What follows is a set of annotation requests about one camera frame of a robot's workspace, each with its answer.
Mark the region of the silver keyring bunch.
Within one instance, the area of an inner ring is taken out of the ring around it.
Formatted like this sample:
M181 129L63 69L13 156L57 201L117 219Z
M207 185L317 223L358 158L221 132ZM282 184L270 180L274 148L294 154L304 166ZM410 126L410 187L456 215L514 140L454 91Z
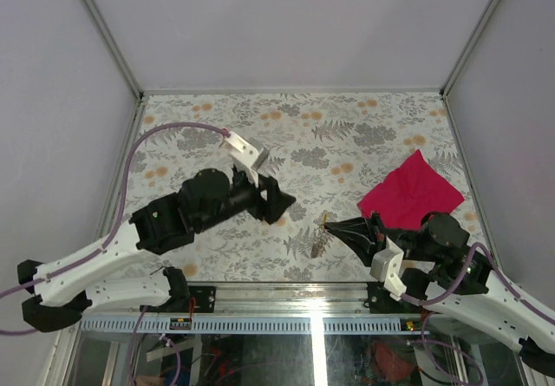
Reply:
M323 226L319 226L313 232L313 242L310 250L311 258L321 258L326 250L328 234Z

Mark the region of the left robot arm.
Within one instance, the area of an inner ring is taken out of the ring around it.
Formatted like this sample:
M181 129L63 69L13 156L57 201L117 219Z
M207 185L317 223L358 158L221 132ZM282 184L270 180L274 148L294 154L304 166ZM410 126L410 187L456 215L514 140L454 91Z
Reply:
M141 309L188 312L192 295L183 271L165 266L139 278L115 272L193 243L201 234L247 212L273 224L295 203L272 177L252 183L246 173L231 176L205 169L185 180L176 193L151 201L113 233L49 263L25 260L19 284L30 293L22 303L23 321L43 333L65 329L97 311Z

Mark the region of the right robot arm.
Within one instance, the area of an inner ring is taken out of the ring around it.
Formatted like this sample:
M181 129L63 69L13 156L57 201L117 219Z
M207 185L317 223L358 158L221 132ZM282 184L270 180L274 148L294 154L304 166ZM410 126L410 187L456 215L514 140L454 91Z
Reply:
M404 311L452 317L515 351L533 370L554 375L554 311L503 273L488 248L448 213L431 212L417 230L387 228L379 213L328 222L383 291Z

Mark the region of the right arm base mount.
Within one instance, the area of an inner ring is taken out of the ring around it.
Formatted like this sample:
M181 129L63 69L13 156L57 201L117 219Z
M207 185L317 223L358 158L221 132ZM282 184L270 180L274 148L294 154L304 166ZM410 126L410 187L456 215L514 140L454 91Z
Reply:
M427 299L426 289L429 282L422 284L409 285L407 294L417 299ZM367 299L363 306L369 309L370 314L415 314L420 312L420 308L405 301L395 301L379 282L368 282L366 284Z

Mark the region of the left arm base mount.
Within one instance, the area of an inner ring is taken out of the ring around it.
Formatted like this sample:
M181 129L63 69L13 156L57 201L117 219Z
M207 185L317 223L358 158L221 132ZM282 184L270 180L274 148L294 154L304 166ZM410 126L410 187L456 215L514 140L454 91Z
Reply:
M172 313L208 314L214 313L217 289L212 285L193 285L189 294L181 298L171 299L165 311Z

